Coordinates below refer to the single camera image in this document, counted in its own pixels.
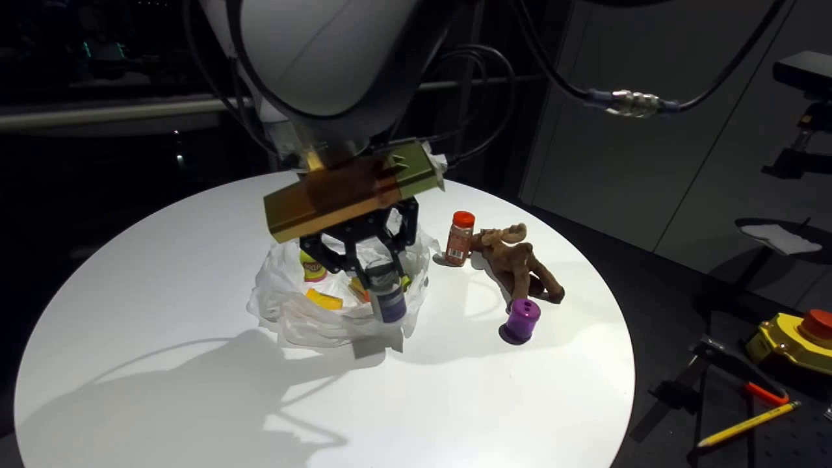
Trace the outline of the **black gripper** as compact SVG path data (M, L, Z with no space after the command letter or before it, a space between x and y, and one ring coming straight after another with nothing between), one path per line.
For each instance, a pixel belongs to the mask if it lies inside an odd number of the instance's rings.
M355 298L371 298L379 294L374 275L361 271L355 246L363 238L379 238L397 279L410 279L402 263L402 253L415 242L419 229L419 201L409 198L393 207L378 207L367 216L336 223L320 233L306 233L298 246L316 260L326 271L353 271L348 288Z

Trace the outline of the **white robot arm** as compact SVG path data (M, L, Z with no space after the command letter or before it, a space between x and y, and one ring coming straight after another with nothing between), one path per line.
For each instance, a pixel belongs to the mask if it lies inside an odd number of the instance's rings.
M467 0L183 0L250 93L250 115L303 175L263 201L267 229L378 297L400 292L415 194L436 184L419 141L387 130Z

